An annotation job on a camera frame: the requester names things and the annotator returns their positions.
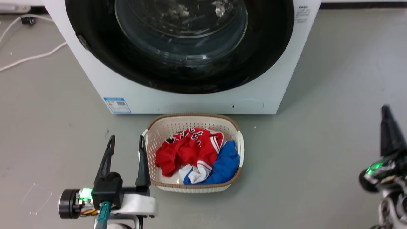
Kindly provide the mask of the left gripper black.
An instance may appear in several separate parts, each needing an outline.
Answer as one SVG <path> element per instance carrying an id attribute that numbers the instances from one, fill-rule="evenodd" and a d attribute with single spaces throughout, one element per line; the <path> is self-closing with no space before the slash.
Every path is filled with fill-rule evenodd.
<path id="1" fill-rule="evenodd" d="M 139 167 L 135 187 L 123 187 L 123 181 L 116 172 L 110 172 L 116 136 L 112 135 L 103 154 L 93 188 L 65 189 L 58 202 L 58 214 L 62 219 L 96 216 L 108 203 L 110 211 L 119 210 L 124 204 L 125 194 L 147 194 L 151 185 L 148 154 L 144 136 L 139 138 Z"/>

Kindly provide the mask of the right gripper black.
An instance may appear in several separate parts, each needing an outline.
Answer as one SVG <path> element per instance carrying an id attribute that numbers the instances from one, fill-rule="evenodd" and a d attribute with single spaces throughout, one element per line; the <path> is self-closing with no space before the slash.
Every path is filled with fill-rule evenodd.
<path id="1" fill-rule="evenodd" d="M 381 158 L 359 174 L 359 184 L 367 192 L 379 193 L 394 183 L 392 179 L 406 176 L 406 140 L 388 105 L 381 107 Z"/>

